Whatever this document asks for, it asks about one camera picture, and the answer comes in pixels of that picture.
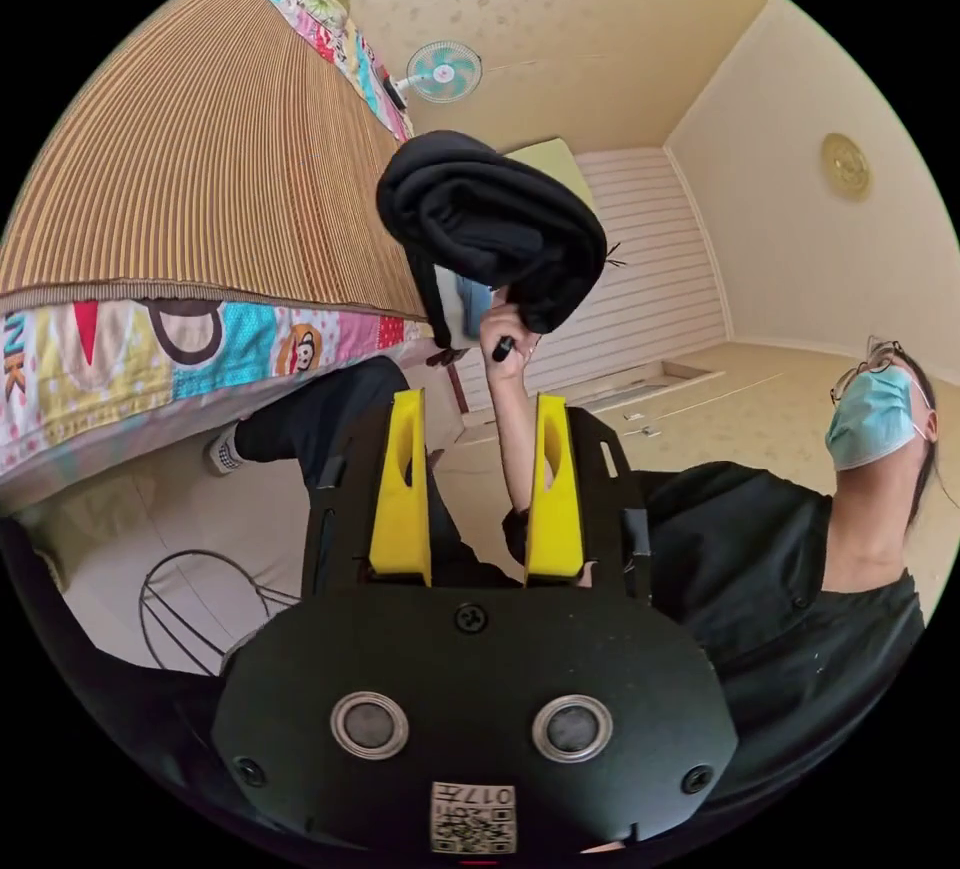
round light fixture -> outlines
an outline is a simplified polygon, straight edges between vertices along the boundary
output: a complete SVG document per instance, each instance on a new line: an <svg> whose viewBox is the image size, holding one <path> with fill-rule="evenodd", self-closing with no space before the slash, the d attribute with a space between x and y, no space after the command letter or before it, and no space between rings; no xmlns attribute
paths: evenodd
<svg viewBox="0 0 960 869"><path fill-rule="evenodd" d="M866 199L873 182L870 165L860 147L838 132L829 133L820 147L823 173L830 187L845 199Z"/></svg>

screw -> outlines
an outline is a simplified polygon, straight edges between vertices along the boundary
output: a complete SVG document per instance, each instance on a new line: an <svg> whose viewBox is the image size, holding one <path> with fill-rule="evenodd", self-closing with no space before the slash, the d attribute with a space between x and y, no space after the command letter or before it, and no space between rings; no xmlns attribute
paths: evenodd
<svg viewBox="0 0 960 869"><path fill-rule="evenodd" d="M461 632L468 634L483 632L487 626L487 614L480 606L467 602L457 609L454 622Z"/></svg>
<svg viewBox="0 0 960 869"><path fill-rule="evenodd" d="M263 770L246 756L239 756L233 760L237 774L251 789L259 789L267 784L267 777Z"/></svg>
<svg viewBox="0 0 960 869"><path fill-rule="evenodd" d="M702 792L713 782L713 769L710 766L694 766L680 783L680 788L688 796Z"/></svg>

eyeglasses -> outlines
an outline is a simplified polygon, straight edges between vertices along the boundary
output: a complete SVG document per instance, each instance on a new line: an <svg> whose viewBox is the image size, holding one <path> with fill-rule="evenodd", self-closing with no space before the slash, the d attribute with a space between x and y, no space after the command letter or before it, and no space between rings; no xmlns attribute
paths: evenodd
<svg viewBox="0 0 960 869"><path fill-rule="evenodd" d="M864 356L864 362L859 366L848 369L838 380L836 385L830 390L830 398L836 405L843 394L850 388L853 382L861 372L883 372L893 365L893 360L903 354L903 346L893 340L877 339L871 336L867 340L867 352Z"/></svg>

bamboo mat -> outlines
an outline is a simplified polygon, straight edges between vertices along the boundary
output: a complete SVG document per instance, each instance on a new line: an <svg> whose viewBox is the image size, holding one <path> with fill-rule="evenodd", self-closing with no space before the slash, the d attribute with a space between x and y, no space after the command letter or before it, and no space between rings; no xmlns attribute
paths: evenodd
<svg viewBox="0 0 960 869"><path fill-rule="evenodd" d="M269 0L172 0L38 156L0 247L0 313L172 298L424 319L374 205L396 147Z"/></svg>

red fabric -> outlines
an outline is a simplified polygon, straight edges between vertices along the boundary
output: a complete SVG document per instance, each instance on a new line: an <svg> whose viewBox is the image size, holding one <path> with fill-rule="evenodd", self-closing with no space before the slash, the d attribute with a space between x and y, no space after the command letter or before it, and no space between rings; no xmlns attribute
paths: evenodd
<svg viewBox="0 0 960 869"><path fill-rule="evenodd" d="M93 344L97 336L97 303L75 302L73 316L77 320L77 332L80 334L80 345L86 357L87 365L93 365Z"/></svg>
<svg viewBox="0 0 960 869"><path fill-rule="evenodd" d="M389 349L403 342L403 320L393 317L384 317L380 320L380 331L377 333L377 349Z"/></svg>
<svg viewBox="0 0 960 869"><path fill-rule="evenodd" d="M330 36L329 30L326 26L320 25L317 23L317 41L316 41L317 52L323 56L327 62L333 62L333 39Z"/></svg>

